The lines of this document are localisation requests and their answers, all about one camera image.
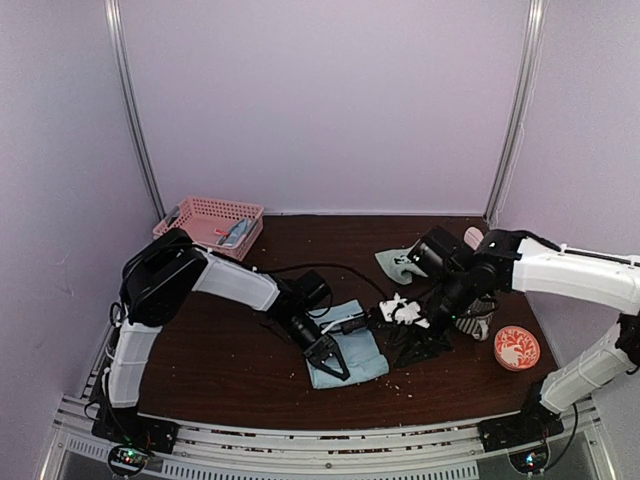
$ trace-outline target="vent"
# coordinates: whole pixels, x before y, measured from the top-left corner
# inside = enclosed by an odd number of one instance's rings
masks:
[[[193,464],[185,464],[173,460],[165,460],[162,467],[162,476],[172,480],[293,480],[304,478],[309,480],[310,475],[271,475],[257,474],[255,472],[226,472],[221,469],[199,467]],[[478,467],[476,462],[466,462],[449,467],[435,467],[422,471],[412,471],[404,474],[379,474],[371,475],[331,475],[323,474],[318,478],[353,479],[353,480],[478,480]]]
[[[95,458],[96,460],[107,460],[107,454],[109,453],[104,446],[94,443],[84,438],[71,437],[67,445],[67,450],[74,453],[79,453],[85,457]]]

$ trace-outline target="white arm segment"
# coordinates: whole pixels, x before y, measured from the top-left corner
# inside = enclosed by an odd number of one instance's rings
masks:
[[[531,238],[522,240],[518,253],[522,258],[513,264],[511,286],[514,290],[555,293],[608,305],[629,315],[636,315],[640,310],[639,256],[607,255],[638,266],[623,265],[556,252]]]
[[[553,413],[560,413],[617,375],[634,369],[627,354],[615,347],[620,337],[616,323],[582,355],[545,378],[540,403]]]
[[[206,292],[266,311],[278,297],[276,282],[267,275],[246,270],[235,263],[207,255],[208,265],[192,291]],[[162,327],[150,328],[125,320],[109,373],[109,400],[113,408],[134,407],[151,347]]]
[[[518,253],[522,258],[514,262],[514,290],[578,298],[628,315],[637,315],[640,310],[640,266],[635,266],[640,263],[638,256],[606,255],[631,262],[624,265],[565,253],[564,249],[556,252],[530,238],[522,240]],[[627,354],[615,347],[619,337],[620,325],[616,323],[579,358],[549,374],[542,385],[540,403],[560,413],[617,375],[635,368]]]

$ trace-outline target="brown tabletop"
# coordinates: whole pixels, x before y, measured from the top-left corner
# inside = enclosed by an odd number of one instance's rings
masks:
[[[460,238],[471,225],[484,228],[479,218],[267,217],[246,260],[265,269],[344,263],[390,295],[410,295],[423,290],[426,281],[395,285],[373,254],[408,247],[438,224]],[[368,309],[378,301],[378,294],[349,272],[318,271],[331,285],[334,303],[355,298]],[[393,370],[377,381],[313,390],[298,347],[265,328],[263,314],[192,294],[156,341],[142,382],[140,410],[219,425],[305,430],[428,425],[517,410],[530,383],[554,370],[556,363],[526,299],[518,294],[500,299],[491,332],[505,325],[531,331],[542,356],[530,370],[513,373],[498,365],[493,336],[476,342],[454,331],[454,351],[439,358]],[[381,349],[385,337],[377,335]]]

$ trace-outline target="red and white bowl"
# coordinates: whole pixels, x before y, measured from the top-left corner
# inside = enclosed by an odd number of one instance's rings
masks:
[[[493,341],[496,360],[507,370],[519,372],[540,360],[540,345],[531,332],[521,327],[504,327]]]

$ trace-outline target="vertical metal post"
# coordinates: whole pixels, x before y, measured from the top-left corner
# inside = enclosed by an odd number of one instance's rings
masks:
[[[122,87],[122,95],[127,111],[127,119],[129,120],[129,129],[131,137],[138,157],[138,163],[142,171],[147,192],[153,202],[158,220],[165,216],[164,205],[160,197],[158,183],[153,174],[149,152],[144,140],[142,126],[140,125],[140,116],[136,105],[135,96],[133,94],[133,83],[131,81],[131,73],[129,71],[129,61],[127,59],[126,44],[124,41],[124,32],[122,29],[122,20],[120,18],[120,2],[119,0],[105,0],[107,13],[107,25],[109,26],[109,34],[111,35],[111,43],[116,57],[118,73],[120,75],[120,85]]]
[[[527,31],[522,48],[522,61],[520,64],[516,94],[507,127],[507,135],[502,147],[498,171],[496,172],[489,203],[487,204],[487,209],[484,214],[484,218],[490,226],[496,223],[497,213],[509,187],[517,146],[520,140],[519,137],[524,120],[524,113],[531,94],[532,82],[535,78],[545,10],[546,0],[530,0],[529,21],[527,23]]]

